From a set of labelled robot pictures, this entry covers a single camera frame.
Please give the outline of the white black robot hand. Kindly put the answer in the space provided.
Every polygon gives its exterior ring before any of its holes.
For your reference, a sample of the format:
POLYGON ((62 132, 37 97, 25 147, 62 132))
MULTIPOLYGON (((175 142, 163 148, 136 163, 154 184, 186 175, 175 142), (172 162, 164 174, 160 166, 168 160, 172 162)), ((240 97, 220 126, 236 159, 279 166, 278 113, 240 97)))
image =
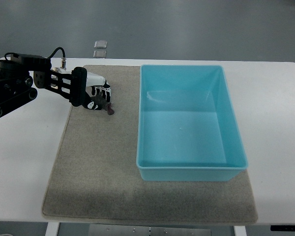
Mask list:
POLYGON ((85 100, 82 104, 84 108, 94 110, 94 102, 91 99, 93 96, 102 96, 111 103, 111 86, 103 76, 88 72, 85 100))

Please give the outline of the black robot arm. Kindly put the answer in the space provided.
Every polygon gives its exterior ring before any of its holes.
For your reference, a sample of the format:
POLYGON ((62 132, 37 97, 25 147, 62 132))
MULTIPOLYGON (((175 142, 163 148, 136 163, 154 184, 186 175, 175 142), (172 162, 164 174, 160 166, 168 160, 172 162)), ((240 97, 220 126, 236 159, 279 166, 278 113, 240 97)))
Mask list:
POLYGON ((10 58, 0 59, 0 118, 33 101, 38 89, 57 93, 75 107, 86 102, 85 68, 76 67, 69 73, 52 69, 52 57, 63 50, 57 47, 47 58, 9 52, 10 58))

